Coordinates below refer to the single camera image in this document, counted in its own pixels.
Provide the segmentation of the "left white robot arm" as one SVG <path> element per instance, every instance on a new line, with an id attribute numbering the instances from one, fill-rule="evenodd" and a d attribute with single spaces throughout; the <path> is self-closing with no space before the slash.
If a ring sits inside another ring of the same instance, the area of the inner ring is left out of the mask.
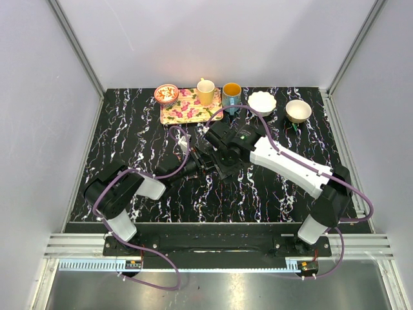
<path id="1" fill-rule="evenodd" d="M 215 169 L 212 156 L 193 147 L 184 151 L 184 159 L 167 156 L 157 166 L 154 176 L 113 161 L 83 187 L 83 198 L 92 212 L 103 219 L 108 230 L 117 236 L 117 248 L 125 255 L 139 250 L 137 228 L 126 207 L 134 196 L 160 200 L 169 194 L 177 180 Z"/>

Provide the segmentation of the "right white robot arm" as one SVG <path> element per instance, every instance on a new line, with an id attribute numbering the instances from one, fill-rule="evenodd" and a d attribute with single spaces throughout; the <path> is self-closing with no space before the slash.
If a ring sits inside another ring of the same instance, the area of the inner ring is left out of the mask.
<path id="1" fill-rule="evenodd" d="M 295 183 L 315 199 L 309 215 L 294 238 L 294 250 L 307 256 L 316 249 L 319 237 L 337 227 L 352 203 L 346 167 L 335 169 L 310 161 L 276 143 L 267 132 L 244 125 L 232 130 L 225 123 L 213 123 L 205 139 L 217 150 L 218 162 L 225 167 L 251 163 L 275 172 Z"/>

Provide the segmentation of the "floral rectangular tray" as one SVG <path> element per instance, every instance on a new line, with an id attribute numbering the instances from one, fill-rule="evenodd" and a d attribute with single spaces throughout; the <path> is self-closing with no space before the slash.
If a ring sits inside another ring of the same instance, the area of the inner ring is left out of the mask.
<path id="1" fill-rule="evenodd" d="M 163 125 L 207 122 L 222 107 L 219 88 L 215 88 L 213 102 L 209 106 L 200 103 L 195 88 L 182 88 L 173 105 L 160 108 L 160 122 Z"/>

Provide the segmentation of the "blue mug orange inside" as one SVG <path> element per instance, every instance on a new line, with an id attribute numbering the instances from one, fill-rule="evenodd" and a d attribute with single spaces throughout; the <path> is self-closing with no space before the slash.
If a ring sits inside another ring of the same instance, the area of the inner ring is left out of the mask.
<path id="1" fill-rule="evenodd" d="M 237 83 L 227 83 L 222 88 L 222 105 L 231 116 L 238 111 L 241 104 L 241 87 Z"/>

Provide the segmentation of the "white scalloped plate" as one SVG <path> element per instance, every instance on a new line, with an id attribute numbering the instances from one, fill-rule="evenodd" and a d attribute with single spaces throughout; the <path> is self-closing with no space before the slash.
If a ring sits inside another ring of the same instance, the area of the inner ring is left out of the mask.
<path id="1" fill-rule="evenodd" d="M 257 116 L 269 116 L 276 109 L 277 101 L 269 92 L 253 92 L 247 100 L 247 104 Z"/>

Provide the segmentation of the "yellow mug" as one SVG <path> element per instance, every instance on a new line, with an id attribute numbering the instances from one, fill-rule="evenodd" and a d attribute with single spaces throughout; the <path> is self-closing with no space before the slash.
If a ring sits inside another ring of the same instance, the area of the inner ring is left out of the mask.
<path id="1" fill-rule="evenodd" d="M 201 78 L 197 83 L 197 97 L 200 101 L 200 104 L 203 106 L 209 106 L 212 104 L 214 99 L 215 84 L 209 80 Z"/>

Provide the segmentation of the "small red patterned bowl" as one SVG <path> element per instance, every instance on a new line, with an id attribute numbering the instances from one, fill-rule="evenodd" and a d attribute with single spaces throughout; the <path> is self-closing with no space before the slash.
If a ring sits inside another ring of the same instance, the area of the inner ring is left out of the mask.
<path id="1" fill-rule="evenodd" d="M 172 103 L 178 98 L 178 95 L 179 89 L 172 84 L 160 85 L 154 92 L 156 101 L 163 105 Z"/>

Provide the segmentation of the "cream bowl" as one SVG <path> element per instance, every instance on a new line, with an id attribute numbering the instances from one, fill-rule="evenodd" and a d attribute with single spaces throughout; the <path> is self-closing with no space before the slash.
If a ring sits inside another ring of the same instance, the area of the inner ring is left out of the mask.
<path id="1" fill-rule="evenodd" d="M 305 122 L 312 115 L 311 106 L 302 100 L 291 100 L 285 107 L 287 118 L 296 124 Z"/>

